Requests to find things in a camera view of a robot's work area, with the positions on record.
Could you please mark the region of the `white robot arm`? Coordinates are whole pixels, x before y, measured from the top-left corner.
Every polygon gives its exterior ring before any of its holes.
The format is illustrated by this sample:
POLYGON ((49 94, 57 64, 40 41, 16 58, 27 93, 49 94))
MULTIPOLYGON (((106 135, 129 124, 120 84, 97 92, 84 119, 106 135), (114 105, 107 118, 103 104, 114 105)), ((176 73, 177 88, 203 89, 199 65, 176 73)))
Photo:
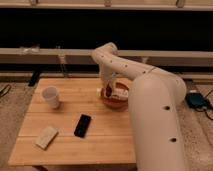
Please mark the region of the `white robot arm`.
POLYGON ((115 77, 132 81, 128 94, 137 171, 189 171, 177 106, 186 84, 173 73, 118 56, 115 44, 94 49, 104 88, 115 87, 115 77))

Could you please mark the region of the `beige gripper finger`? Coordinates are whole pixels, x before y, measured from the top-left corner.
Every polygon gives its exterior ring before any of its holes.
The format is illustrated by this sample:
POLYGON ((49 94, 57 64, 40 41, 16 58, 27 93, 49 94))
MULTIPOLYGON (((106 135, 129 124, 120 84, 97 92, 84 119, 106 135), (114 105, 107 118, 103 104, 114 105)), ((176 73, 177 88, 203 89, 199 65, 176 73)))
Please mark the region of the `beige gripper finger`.
POLYGON ((96 93, 99 97, 104 97, 105 96, 105 89, 104 88, 97 88, 96 93))

